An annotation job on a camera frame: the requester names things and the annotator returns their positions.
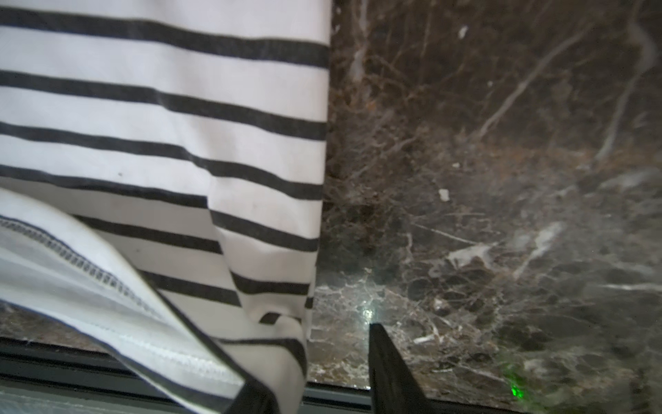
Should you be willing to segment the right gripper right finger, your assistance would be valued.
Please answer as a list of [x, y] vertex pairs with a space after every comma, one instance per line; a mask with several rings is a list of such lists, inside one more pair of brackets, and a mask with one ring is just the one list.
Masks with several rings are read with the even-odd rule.
[[432, 412], [431, 403], [382, 324], [369, 327], [368, 369], [373, 413]]

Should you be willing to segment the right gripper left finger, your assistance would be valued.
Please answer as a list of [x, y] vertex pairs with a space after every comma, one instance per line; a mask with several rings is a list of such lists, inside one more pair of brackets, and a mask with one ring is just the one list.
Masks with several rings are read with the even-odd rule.
[[280, 414], [273, 392], [257, 381], [247, 381], [225, 414]]

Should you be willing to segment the black white striped tank top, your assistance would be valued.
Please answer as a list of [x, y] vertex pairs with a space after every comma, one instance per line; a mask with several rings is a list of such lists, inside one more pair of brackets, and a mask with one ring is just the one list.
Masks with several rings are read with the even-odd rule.
[[1, 299], [196, 413], [307, 382], [329, 1], [4, 1]]

